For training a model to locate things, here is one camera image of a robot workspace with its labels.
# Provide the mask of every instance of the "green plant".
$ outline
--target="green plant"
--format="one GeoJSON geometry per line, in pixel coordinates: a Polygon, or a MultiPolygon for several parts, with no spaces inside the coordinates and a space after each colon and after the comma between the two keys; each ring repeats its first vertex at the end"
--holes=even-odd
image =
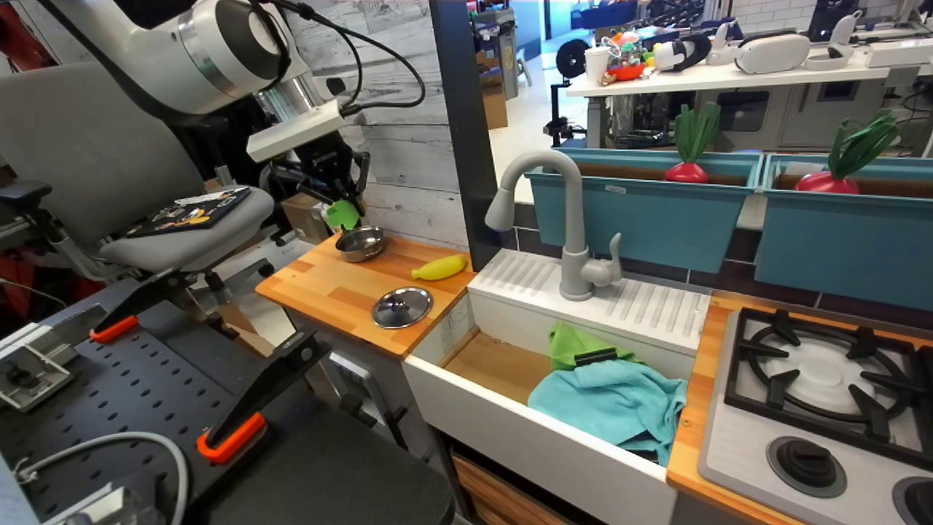
{"type": "Polygon", "coordinates": [[[716,134],[719,134],[719,105],[678,108],[674,119],[674,143],[675,143],[678,162],[697,163],[716,134]]]}
{"type": "Polygon", "coordinates": [[[897,137],[897,119],[888,113],[878,113],[868,127],[855,132],[849,132],[849,127],[840,127],[834,150],[828,153],[828,173],[834,178],[845,178],[871,163],[897,137]]]}

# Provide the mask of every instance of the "wooden countertop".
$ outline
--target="wooden countertop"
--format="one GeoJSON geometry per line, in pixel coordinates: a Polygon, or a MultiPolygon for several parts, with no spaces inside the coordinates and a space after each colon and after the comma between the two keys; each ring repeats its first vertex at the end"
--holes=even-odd
{"type": "MultiPolygon", "coordinates": [[[[799,523],[776,509],[757,504],[745,497],[738,497],[719,485],[710,485],[699,475],[699,453],[706,446],[706,418],[710,408],[710,393],[715,393],[715,377],[719,372],[719,351],[724,351],[724,331],[728,325],[728,318],[744,309],[776,309],[776,303],[757,300],[757,297],[744,297],[744,296],[715,296],[709,303],[709,316],[706,316],[706,328],[702,328],[702,339],[699,339],[699,351],[697,351],[697,363],[693,363],[693,373],[687,379],[687,404],[684,412],[678,418],[678,430],[674,437],[674,453],[670,453],[670,465],[668,465],[668,485],[674,485],[675,491],[684,491],[702,501],[710,501],[724,512],[731,512],[748,523],[766,523],[766,525],[791,525],[799,523]]],[[[850,328],[845,322],[828,322],[821,316],[799,316],[792,309],[795,318],[811,318],[820,325],[837,325],[837,328],[850,328]]],[[[891,337],[891,339],[903,339],[912,341],[915,348],[931,345],[931,339],[915,339],[915,337],[903,337],[903,332],[885,332],[878,331],[878,337],[891,337]]]]}
{"type": "Polygon", "coordinates": [[[391,239],[381,256],[349,264],[336,251],[336,239],[327,239],[261,280],[256,296],[406,360],[473,280],[468,268],[438,283],[412,280],[412,268],[449,255],[454,251],[412,239],[391,239]],[[374,303],[398,287],[429,288],[435,296],[435,307],[429,318],[412,328],[379,328],[374,322],[374,303]]]}

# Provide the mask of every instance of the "sink basin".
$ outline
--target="sink basin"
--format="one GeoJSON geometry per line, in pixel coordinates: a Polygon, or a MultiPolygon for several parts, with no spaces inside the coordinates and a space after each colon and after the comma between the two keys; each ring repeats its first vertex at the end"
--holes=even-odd
{"type": "Polygon", "coordinates": [[[557,322],[684,379],[706,309],[706,291],[648,280],[624,280],[584,303],[566,300],[560,259],[499,251],[406,360],[406,377],[431,426],[517,475],[603,523],[668,523],[675,491],[665,485],[665,468],[525,404],[552,373],[547,332],[557,322]]]}

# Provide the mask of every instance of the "stovetop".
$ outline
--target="stovetop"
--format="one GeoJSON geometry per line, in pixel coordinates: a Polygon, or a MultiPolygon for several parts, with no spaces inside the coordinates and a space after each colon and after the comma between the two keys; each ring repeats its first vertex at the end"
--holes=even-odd
{"type": "Polygon", "coordinates": [[[710,408],[706,479],[805,523],[933,523],[933,351],[744,309],[710,408]]]}

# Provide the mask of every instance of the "small bowl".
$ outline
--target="small bowl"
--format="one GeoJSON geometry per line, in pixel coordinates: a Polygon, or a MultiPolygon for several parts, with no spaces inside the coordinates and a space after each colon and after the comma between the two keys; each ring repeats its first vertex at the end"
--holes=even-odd
{"type": "Polygon", "coordinates": [[[353,259],[375,259],[387,245],[387,236],[381,227],[356,227],[356,230],[343,230],[339,239],[339,251],[353,259]]]}
{"type": "Polygon", "coordinates": [[[374,322],[379,328],[409,328],[423,322],[431,307],[435,297],[425,288],[394,288],[375,300],[374,322]]]}

